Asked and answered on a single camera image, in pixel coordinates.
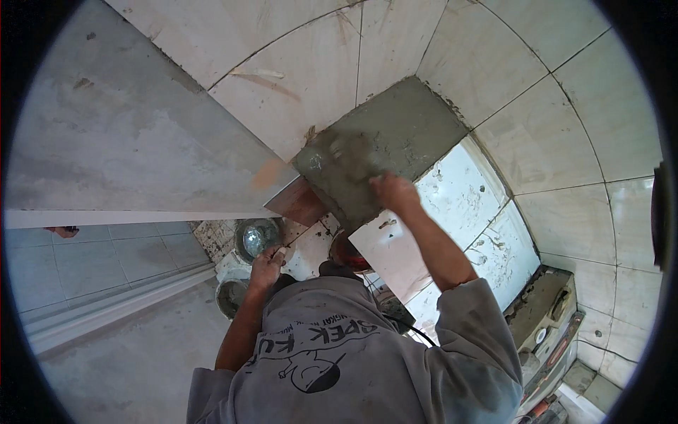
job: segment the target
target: power cord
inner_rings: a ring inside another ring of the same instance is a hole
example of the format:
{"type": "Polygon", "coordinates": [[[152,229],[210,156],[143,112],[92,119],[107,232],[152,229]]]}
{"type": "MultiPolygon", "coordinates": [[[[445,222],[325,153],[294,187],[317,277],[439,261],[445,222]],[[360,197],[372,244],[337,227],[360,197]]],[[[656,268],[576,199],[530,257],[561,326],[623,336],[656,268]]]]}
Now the power cord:
{"type": "Polygon", "coordinates": [[[400,324],[403,324],[405,327],[408,327],[410,330],[414,331],[415,333],[419,334],[421,337],[423,337],[424,339],[426,339],[426,341],[429,342],[429,343],[431,344],[431,346],[437,346],[437,345],[433,342],[433,340],[431,340],[431,339],[428,338],[427,335],[425,335],[423,332],[417,330],[417,329],[414,328],[413,326],[409,325],[407,322],[404,322],[403,320],[399,320],[398,318],[392,317],[392,316],[387,315],[387,314],[385,314],[385,313],[383,313],[382,315],[383,315],[384,318],[386,318],[387,320],[396,321],[396,322],[399,322],[400,324]]]}
{"type": "Polygon", "coordinates": [[[602,351],[606,351],[606,352],[613,353],[614,355],[617,355],[619,358],[622,358],[624,361],[629,361],[629,362],[632,362],[632,363],[634,363],[634,364],[637,364],[637,363],[638,363],[637,361],[630,360],[630,359],[626,358],[625,356],[622,356],[622,355],[620,355],[619,353],[616,353],[615,351],[611,351],[611,350],[606,349],[606,348],[604,348],[604,347],[596,346],[596,345],[594,345],[593,343],[587,342],[586,340],[582,340],[582,339],[574,339],[574,341],[580,341],[580,342],[582,342],[582,343],[586,343],[587,345],[591,345],[591,346],[595,347],[596,349],[600,349],[600,350],[602,350],[602,351]]]}

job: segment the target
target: wet cement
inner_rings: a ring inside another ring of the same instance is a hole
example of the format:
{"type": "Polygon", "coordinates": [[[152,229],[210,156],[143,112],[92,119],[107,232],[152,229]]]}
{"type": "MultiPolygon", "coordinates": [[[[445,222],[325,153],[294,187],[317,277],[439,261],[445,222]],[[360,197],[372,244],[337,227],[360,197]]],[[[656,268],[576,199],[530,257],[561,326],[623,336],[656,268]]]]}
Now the wet cement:
{"type": "Polygon", "coordinates": [[[350,234],[381,211],[370,177],[391,170],[415,181],[466,134],[451,107],[409,77],[317,134],[292,163],[350,234]]]}

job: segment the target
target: gray t-shirt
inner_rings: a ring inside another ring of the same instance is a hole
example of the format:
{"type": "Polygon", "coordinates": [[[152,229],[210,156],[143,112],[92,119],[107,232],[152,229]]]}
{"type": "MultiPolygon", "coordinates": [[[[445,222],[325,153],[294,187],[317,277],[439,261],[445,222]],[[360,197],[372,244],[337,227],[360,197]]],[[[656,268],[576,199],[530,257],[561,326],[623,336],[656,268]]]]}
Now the gray t-shirt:
{"type": "Polygon", "coordinates": [[[438,299],[440,347],[395,332],[358,281],[292,284],[264,308],[238,372],[196,368],[187,423],[508,423],[516,348],[484,279],[438,299]]]}

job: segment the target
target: man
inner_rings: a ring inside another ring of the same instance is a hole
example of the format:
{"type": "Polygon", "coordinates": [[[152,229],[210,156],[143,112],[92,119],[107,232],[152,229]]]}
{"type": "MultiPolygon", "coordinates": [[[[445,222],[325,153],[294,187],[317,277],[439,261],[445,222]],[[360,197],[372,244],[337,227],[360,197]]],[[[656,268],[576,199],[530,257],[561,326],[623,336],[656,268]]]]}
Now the man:
{"type": "Polygon", "coordinates": [[[442,292],[440,347],[398,335],[364,285],[332,263],[318,278],[281,279],[267,299],[285,256],[273,248],[252,264],[214,370],[193,373],[189,423],[511,421],[522,376],[490,287],[426,215],[412,183],[390,172],[370,183],[412,232],[442,292]]]}

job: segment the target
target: left hand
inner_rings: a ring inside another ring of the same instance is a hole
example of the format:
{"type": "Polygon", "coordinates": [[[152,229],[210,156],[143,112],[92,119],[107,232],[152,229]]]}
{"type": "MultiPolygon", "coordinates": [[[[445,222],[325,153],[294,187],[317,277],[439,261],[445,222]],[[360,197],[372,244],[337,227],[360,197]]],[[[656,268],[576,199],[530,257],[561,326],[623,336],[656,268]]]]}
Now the left hand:
{"type": "Polygon", "coordinates": [[[285,264],[287,249],[273,246],[261,252],[252,262],[250,288],[267,290],[280,276],[280,267],[285,264]]]}

